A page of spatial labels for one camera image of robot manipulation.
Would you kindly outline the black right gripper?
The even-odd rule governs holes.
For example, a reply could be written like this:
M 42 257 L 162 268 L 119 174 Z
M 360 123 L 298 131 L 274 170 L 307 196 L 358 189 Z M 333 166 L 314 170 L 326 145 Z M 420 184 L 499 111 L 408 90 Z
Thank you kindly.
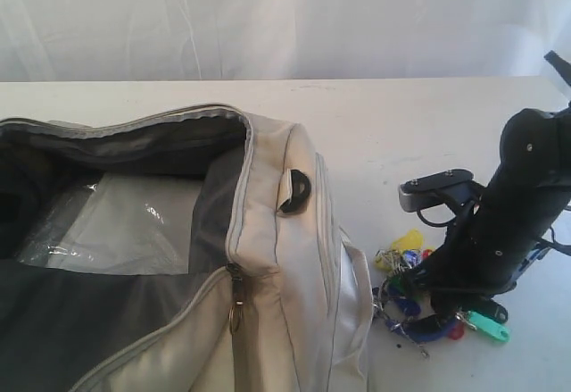
M 406 287 L 437 287 L 430 305 L 437 323 L 464 321 L 468 293 L 496 295 L 508 291 L 513 276 L 536 247 L 556 244 L 544 235 L 562 213 L 561 188 L 489 186 L 460 238 L 438 248 L 403 273 Z

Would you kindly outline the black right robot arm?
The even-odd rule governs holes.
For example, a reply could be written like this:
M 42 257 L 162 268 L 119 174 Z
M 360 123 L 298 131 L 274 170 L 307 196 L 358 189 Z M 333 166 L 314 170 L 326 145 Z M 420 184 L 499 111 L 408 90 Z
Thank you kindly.
M 531 263 L 534 249 L 570 253 L 557 241 L 553 222 L 570 208 L 570 111 L 525 108 L 505 124 L 500 163 L 485 186 L 470 171 L 452 169 L 406 181 L 401 208 L 423 214 L 444 205 L 453 216 L 442 223 L 443 243 L 400 276 L 406 294 L 426 294 L 437 325 L 460 312 L 503 312 L 493 297 L 512 290 Z

